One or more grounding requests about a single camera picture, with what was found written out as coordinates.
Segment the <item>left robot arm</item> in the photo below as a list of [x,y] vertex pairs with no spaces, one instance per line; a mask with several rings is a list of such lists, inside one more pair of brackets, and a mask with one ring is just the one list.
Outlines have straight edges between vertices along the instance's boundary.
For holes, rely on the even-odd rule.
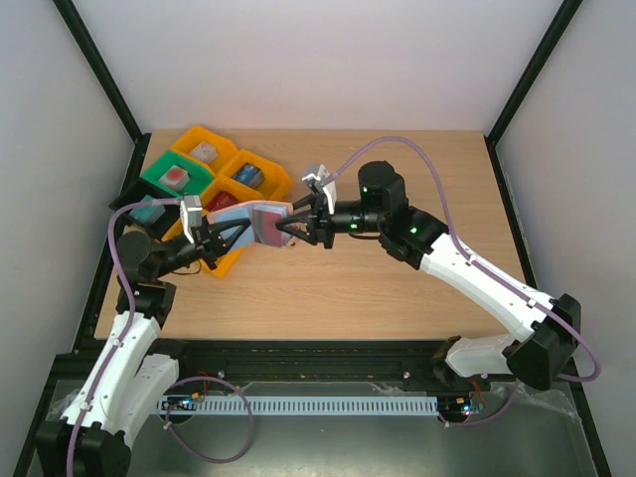
[[62,415],[45,421],[36,449],[46,476],[124,476],[134,441],[159,398],[178,380],[179,362],[153,354],[172,309],[175,285],[166,274],[203,259],[213,263],[247,236],[247,218],[201,222],[159,242],[142,231],[116,242],[122,272],[116,315],[92,370]]

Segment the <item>pink leather card holder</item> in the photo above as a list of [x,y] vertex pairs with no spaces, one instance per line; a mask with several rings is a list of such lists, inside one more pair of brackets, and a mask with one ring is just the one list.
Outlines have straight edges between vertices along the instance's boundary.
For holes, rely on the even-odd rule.
[[220,236],[228,252],[234,252],[253,243],[270,247],[287,247],[292,235],[280,231],[278,221],[293,214],[290,203],[276,201],[248,201],[207,214],[213,235]]

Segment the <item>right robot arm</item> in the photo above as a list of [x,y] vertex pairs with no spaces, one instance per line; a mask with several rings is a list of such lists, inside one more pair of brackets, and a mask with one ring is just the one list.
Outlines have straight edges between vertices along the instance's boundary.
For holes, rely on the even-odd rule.
[[372,161],[358,172],[360,198],[339,201],[324,185],[324,167],[304,177],[311,194],[296,213],[277,222],[279,231],[330,248],[337,234],[376,235],[388,255],[455,288],[494,316],[503,335],[447,339],[433,355],[435,381],[452,390],[481,375],[510,375],[545,391],[559,378],[578,346],[576,299],[560,298],[522,283],[455,238],[449,225],[408,202],[405,182],[387,161]]

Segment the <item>red VIP credit card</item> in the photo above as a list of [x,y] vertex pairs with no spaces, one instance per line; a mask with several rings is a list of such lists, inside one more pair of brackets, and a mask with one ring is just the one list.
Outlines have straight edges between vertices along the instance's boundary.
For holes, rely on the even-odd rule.
[[273,206],[255,206],[251,213],[251,226],[254,241],[273,247],[284,247],[288,242],[287,234],[280,231],[276,224],[287,217],[287,210]]

